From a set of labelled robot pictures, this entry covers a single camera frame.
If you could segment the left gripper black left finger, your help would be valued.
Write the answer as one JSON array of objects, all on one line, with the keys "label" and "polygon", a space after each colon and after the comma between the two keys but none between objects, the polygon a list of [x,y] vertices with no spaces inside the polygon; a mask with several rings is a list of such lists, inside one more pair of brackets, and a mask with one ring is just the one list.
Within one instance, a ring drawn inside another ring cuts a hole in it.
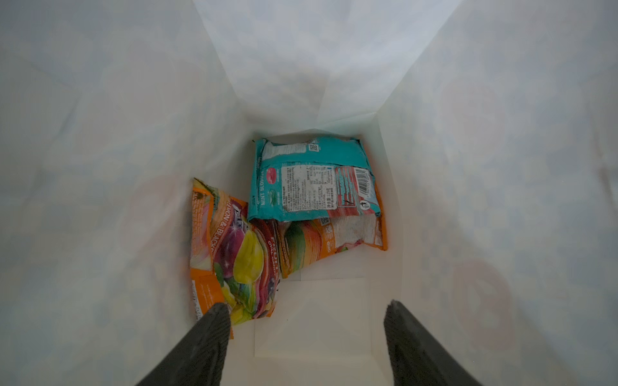
[{"label": "left gripper black left finger", "polygon": [[140,385],[219,385],[231,335],[228,307],[213,305]]}]

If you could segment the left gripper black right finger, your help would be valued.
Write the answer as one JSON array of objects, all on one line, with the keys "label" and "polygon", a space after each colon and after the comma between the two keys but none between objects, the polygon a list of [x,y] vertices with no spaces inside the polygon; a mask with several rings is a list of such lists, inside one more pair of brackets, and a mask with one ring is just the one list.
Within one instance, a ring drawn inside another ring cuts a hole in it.
[{"label": "left gripper black right finger", "polygon": [[388,305],[384,329],[395,385],[481,385],[401,302]]}]

